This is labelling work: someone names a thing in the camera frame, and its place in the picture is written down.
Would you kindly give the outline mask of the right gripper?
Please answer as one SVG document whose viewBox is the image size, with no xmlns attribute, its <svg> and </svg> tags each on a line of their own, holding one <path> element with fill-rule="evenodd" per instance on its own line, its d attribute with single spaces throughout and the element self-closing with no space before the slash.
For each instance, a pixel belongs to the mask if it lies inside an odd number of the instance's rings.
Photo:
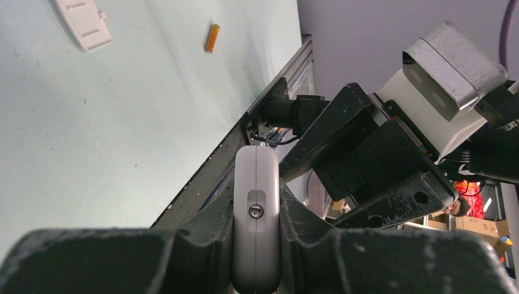
<svg viewBox="0 0 519 294">
<path fill-rule="evenodd" d="M 375 119 L 376 102 L 349 83 L 280 163 L 292 181 L 313 170 L 333 200 L 356 207 L 337 228 L 386 228 L 440 211 L 458 192 L 394 119 Z"/>
</svg>

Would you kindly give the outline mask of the orange battery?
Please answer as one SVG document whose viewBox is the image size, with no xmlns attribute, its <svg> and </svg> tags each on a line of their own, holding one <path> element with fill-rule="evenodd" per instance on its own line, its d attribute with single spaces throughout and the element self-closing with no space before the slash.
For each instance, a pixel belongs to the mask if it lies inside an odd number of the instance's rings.
<svg viewBox="0 0 519 294">
<path fill-rule="evenodd" d="M 218 24 L 211 24 L 206 38 L 206 42 L 204 44 L 204 50 L 206 53 L 212 53 L 214 51 L 219 31 L 220 26 Z"/>
</svg>

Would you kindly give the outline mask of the white remote control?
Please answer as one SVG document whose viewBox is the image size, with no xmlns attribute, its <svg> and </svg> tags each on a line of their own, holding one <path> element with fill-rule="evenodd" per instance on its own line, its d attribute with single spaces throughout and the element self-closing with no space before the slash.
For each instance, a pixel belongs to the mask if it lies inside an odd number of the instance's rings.
<svg viewBox="0 0 519 294">
<path fill-rule="evenodd" d="M 280 185 L 276 152 L 245 146 L 236 154 L 231 280 L 238 293 L 274 293 L 281 276 Z"/>
</svg>

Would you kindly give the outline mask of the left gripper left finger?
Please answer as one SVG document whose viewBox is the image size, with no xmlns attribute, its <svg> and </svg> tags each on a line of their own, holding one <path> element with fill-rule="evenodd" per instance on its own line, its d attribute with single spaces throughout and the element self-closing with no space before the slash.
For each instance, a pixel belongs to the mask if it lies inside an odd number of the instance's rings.
<svg viewBox="0 0 519 294">
<path fill-rule="evenodd" d="M 175 230 L 33 230 L 1 264 L 1 292 L 231 293 L 233 180 Z"/>
</svg>

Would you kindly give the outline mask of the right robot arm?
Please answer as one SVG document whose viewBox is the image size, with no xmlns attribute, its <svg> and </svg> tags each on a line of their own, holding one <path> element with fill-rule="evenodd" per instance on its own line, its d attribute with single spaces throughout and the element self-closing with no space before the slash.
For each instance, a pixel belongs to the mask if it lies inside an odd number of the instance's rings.
<svg viewBox="0 0 519 294">
<path fill-rule="evenodd" d="M 518 93 L 512 82 L 475 107 L 486 123 L 445 156 L 396 100 L 383 102 L 357 83 L 332 101 L 321 96 L 270 98 L 259 121 L 293 131 L 280 163 L 284 181 L 313 170 L 335 201 L 356 207 L 332 221 L 337 228 L 384 228 L 439 211 L 463 194 L 454 182 L 518 182 Z"/>
</svg>

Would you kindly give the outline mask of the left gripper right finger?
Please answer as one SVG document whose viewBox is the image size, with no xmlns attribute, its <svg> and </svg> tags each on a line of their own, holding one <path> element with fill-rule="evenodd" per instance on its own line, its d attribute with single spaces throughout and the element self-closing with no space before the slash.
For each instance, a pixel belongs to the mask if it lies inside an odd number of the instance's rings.
<svg viewBox="0 0 519 294">
<path fill-rule="evenodd" d="M 470 233 L 339 229 L 280 185 L 279 293 L 514 293 L 488 243 Z"/>
</svg>

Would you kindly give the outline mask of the white battery cover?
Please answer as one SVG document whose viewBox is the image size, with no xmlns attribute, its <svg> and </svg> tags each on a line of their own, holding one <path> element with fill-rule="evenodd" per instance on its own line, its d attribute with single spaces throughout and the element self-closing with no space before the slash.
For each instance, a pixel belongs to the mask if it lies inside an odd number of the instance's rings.
<svg viewBox="0 0 519 294">
<path fill-rule="evenodd" d="M 106 14 L 93 0 L 55 0 L 63 20 L 75 40 L 86 52 L 113 43 L 105 23 Z"/>
</svg>

